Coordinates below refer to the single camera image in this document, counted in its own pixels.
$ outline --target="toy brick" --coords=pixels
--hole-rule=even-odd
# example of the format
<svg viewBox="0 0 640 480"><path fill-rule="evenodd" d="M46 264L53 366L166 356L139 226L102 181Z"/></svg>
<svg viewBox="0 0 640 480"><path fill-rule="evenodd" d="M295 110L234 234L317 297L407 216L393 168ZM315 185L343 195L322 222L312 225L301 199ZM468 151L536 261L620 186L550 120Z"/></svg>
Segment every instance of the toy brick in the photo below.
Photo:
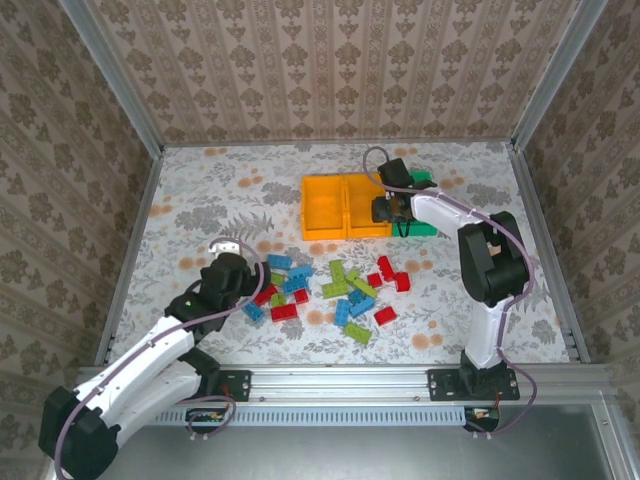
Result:
<svg viewBox="0 0 640 480"><path fill-rule="evenodd" d="M380 326L385 325L398 318L398 315L396 315L396 312L392 307L383 308L379 312L374 313L373 316Z"/></svg>
<svg viewBox="0 0 640 480"><path fill-rule="evenodd" d="M389 262L389 258L386 255L378 258L378 268L380 268L380 273L382 273L382 278L385 282L390 282L396 276L393 268L391 268L391 262Z"/></svg>
<svg viewBox="0 0 640 480"><path fill-rule="evenodd" d="M311 277L313 275L313 269L311 265L302 265L300 267L294 267L287 272L289 278L296 277Z"/></svg>
<svg viewBox="0 0 640 480"><path fill-rule="evenodd" d="M347 337L351 337L356 342L360 342L363 345L367 345L369 343L369 339L371 338L371 332L369 330L359 327L352 322L347 323L347 326L344 327L343 331Z"/></svg>
<svg viewBox="0 0 640 480"><path fill-rule="evenodd" d="M270 253L267 255L267 262L271 268L275 268L277 270L289 270L293 263L293 259L284 255L274 255Z"/></svg>
<svg viewBox="0 0 640 480"><path fill-rule="evenodd" d="M344 279L349 285L353 285L353 281L359 276L360 276L360 272L357 271L355 268L352 268L351 270L349 270L349 273L347 273L347 276L344 277Z"/></svg>
<svg viewBox="0 0 640 480"><path fill-rule="evenodd" d="M292 318L298 318L298 309L293 303L271 309L271 320L273 320L274 323L291 320Z"/></svg>
<svg viewBox="0 0 640 480"><path fill-rule="evenodd" d="M242 311L254 322L259 322L260 319L264 317L264 312L255 304L255 302L251 302L249 305L244 307Z"/></svg>
<svg viewBox="0 0 640 480"><path fill-rule="evenodd" d="M376 298L378 296L378 292L376 291L376 289L361 278L356 278L353 281L353 286L360 290L362 293L369 295L370 297Z"/></svg>
<svg viewBox="0 0 640 480"><path fill-rule="evenodd" d="M408 292L411 290L411 280L409 280L409 274L407 272L396 273L396 291Z"/></svg>
<svg viewBox="0 0 640 480"><path fill-rule="evenodd" d="M355 318L355 317L358 317L358 316L362 315L366 311L371 310L373 308L373 306L375 305L375 303L376 302L375 302L375 300L373 300L373 298L366 297L360 303L357 303L357 304L351 306L351 308L349 309L349 311L351 312L351 316Z"/></svg>
<svg viewBox="0 0 640 480"><path fill-rule="evenodd" d="M300 305L301 303L307 303L309 301L309 295L306 290L296 290L293 292L293 295L296 298L296 304Z"/></svg>
<svg viewBox="0 0 640 480"><path fill-rule="evenodd" d="M295 292L296 290L306 290L307 288L309 288L307 286L307 277L292 278L282 284L282 291L287 295Z"/></svg>
<svg viewBox="0 0 640 480"><path fill-rule="evenodd" d="M360 303L362 300L364 300L367 297L360 290L354 290L353 292L349 293L349 295L347 296L349 297L349 301L351 302L351 305Z"/></svg>
<svg viewBox="0 0 640 480"><path fill-rule="evenodd" d="M371 285L373 288L379 288L382 286L382 278L380 278L379 273L372 273L371 275L367 275L367 282L369 282L369 285Z"/></svg>
<svg viewBox="0 0 640 480"><path fill-rule="evenodd" d="M273 285L269 285L264 292L261 292L258 295L256 295L256 298L253 301L256 303L256 305L261 307L262 305L267 303L269 300L271 300L271 296L274 293L278 293L278 289Z"/></svg>
<svg viewBox="0 0 640 480"><path fill-rule="evenodd" d="M271 297L271 306L272 307L281 307L282 305L287 304L287 299L284 296L284 293L274 293Z"/></svg>
<svg viewBox="0 0 640 480"><path fill-rule="evenodd" d="M349 285L346 282L327 283L322 286L322 296L327 298L339 297L349 293Z"/></svg>
<svg viewBox="0 0 640 480"><path fill-rule="evenodd" d="M336 305L336 316L333 320L333 324L339 327L344 327L349 321L349 302L342 298L338 300Z"/></svg>
<svg viewBox="0 0 640 480"><path fill-rule="evenodd" d="M271 283L273 283L276 287L281 287L286 280L286 275L283 275L282 273L271 272Z"/></svg>
<svg viewBox="0 0 640 480"><path fill-rule="evenodd" d="M331 260L329 262L329 270L331 270L331 279L333 283L345 281L344 268L342 268L342 260Z"/></svg>

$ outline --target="green tray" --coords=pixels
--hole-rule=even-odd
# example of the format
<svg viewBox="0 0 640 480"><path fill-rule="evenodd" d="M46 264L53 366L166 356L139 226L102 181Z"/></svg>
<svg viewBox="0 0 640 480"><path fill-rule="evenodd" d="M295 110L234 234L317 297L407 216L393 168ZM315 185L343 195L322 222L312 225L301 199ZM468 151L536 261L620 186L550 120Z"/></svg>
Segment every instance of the green tray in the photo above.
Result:
<svg viewBox="0 0 640 480"><path fill-rule="evenodd" d="M411 172L411 176L416 182L421 182L422 180L432 180L431 174L429 172ZM402 231L405 230L405 225L402 225ZM428 223L423 222L413 222L411 227L409 227L409 237L432 237L438 234L438 229L433 225L429 225ZM400 232L398 231L398 225L393 225L393 230L391 233L392 237L399 237Z"/></svg>

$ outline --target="red lego brick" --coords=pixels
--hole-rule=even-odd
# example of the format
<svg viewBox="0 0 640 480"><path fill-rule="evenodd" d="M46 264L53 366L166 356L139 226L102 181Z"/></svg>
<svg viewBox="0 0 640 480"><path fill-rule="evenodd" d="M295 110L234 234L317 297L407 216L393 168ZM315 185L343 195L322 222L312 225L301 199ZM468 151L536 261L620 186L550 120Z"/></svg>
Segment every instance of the red lego brick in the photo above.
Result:
<svg viewBox="0 0 640 480"><path fill-rule="evenodd" d="M378 267L380 268L380 273L382 273L382 278L385 282L392 281L396 274L391 268L391 262L389 262L389 258L386 255L383 255L378 259Z"/></svg>
<svg viewBox="0 0 640 480"><path fill-rule="evenodd" d="M298 318L298 309L293 303L271 309L271 320L273 320L274 323L291 320L292 318Z"/></svg>
<svg viewBox="0 0 640 480"><path fill-rule="evenodd" d="M396 312L394 312L392 307L383 308L379 312L374 313L373 316L380 326L385 325L398 318Z"/></svg>
<svg viewBox="0 0 640 480"><path fill-rule="evenodd" d="M254 300L255 304L261 307L262 305L267 303L269 300L271 300L271 297L273 296L274 293L278 293L278 289L274 285L269 285L264 292L260 292L256 296Z"/></svg>
<svg viewBox="0 0 640 480"><path fill-rule="evenodd" d="M309 301L309 295L307 295L307 291L304 288L293 292L293 296L296 297L296 305L307 303Z"/></svg>
<svg viewBox="0 0 640 480"><path fill-rule="evenodd" d="M367 282L373 288L378 288L382 286L382 278L380 278L379 273L372 273L371 275L367 275Z"/></svg>
<svg viewBox="0 0 640 480"><path fill-rule="evenodd" d="M408 292L411 290L411 280L409 280L409 274L407 272L396 273L396 291Z"/></svg>

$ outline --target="orange tray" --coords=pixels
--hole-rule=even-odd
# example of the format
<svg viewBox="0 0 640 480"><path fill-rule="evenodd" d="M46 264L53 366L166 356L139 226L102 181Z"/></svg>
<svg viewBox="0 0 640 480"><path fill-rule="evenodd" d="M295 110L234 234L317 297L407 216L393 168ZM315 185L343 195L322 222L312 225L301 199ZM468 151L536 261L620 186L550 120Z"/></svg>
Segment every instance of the orange tray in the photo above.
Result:
<svg viewBox="0 0 640 480"><path fill-rule="evenodd" d="M390 223L371 220L371 201L383 195L384 189L364 174L303 177L302 239L390 237Z"/></svg>

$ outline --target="floral tablecloth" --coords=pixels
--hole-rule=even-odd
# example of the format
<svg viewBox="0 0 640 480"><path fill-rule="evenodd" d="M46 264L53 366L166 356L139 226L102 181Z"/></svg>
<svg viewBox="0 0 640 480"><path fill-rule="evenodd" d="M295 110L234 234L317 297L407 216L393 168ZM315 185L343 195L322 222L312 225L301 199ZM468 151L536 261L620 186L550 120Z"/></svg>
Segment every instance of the floral tablecloth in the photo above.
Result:
<svg viewBox="0 0 640 480"><path fill-rule="evenodd" d="M209 240L239 236L266 258L289 255L312 264L311 301L300 318L274 324L267 312L255 324L233 314L200 348L224 364L457 363L468 340L472 300L463 289L455 242L444 235L304 242L300 233L300 182L304 175L361 170L365 144L170 148L144 232L118 325L112 359L122 355L161 316L174 296L199 278L211 261ZM534 293L513 310L505 349L518 362L565 362L560 323L537 258L507 150L500 143L389 144L414 170L429 170L445 191L487 212L508 210L534 255ZM372 154L371 159L381 157ZM388 255L409 272L412 288L397 293L385 284L375 310L356 323L371 330L367 346L332 324L335 300L322 298L331 281L329 261L343 260L363 277ZM373 313L391 305L398 319L378 327Z"/></svg>

